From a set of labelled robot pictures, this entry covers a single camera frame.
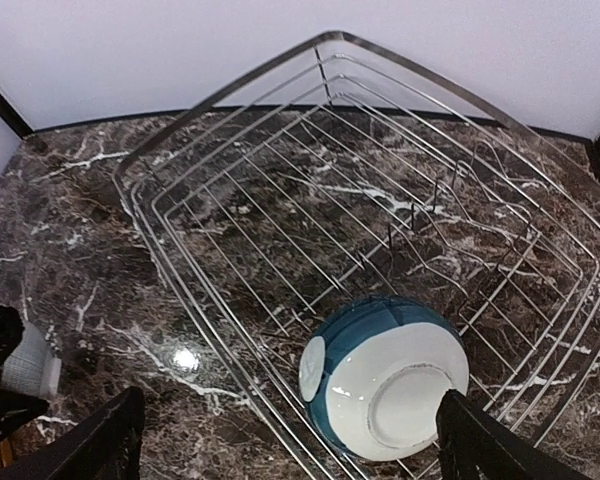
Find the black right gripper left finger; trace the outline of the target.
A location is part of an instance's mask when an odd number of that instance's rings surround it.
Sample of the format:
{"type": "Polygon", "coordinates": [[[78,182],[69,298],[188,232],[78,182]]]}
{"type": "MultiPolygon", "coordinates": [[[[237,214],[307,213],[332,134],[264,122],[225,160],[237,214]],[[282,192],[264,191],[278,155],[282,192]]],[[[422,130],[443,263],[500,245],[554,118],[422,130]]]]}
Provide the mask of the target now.
{"type": "Polygon", "coordinates": [[[0,479],[138,479],[145,397],[129,387],[68,433],[0,470],[0,479]]]}

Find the pale green ribbed bowl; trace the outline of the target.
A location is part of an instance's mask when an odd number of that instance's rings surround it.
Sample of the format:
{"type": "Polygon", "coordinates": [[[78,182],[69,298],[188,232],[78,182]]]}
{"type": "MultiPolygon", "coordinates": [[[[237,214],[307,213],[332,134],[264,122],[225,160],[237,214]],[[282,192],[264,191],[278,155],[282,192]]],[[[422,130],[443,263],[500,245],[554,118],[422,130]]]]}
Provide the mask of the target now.
{"type": "Polygon", "coordinates": [[[61,360],[54,355],[41,330],[25,321],[20,344],[3,364],[0,386],[51,400],[58,391],[61,368],[61,360]]]}

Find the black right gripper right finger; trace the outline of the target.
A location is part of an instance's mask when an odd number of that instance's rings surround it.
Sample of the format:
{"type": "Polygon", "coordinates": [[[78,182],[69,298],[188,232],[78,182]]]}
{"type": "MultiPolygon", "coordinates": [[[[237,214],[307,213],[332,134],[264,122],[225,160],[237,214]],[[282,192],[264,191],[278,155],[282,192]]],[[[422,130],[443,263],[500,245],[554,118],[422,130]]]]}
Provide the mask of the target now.
{"type": "Polygon", "coordinates": [[[444,479],[573,479],[575,471],[535,449],[459,392],[437,410],[444,479]]]}

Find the white blue bowl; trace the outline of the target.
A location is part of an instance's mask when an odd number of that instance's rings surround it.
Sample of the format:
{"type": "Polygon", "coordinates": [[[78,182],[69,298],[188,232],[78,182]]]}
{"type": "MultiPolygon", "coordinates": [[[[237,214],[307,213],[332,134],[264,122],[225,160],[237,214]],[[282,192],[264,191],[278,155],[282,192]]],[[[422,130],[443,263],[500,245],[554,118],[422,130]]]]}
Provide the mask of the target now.
{"type": "Polygon", "coordinates": [[[361,298],[331,314],[314,336],[326,342],[324,370],[314,399],[301,399],[312,426],[349,455],[381,462],[421,452],[438,438],[444,394],[468,390],[469,360],[457,329],[415,299],[361,298]]]}

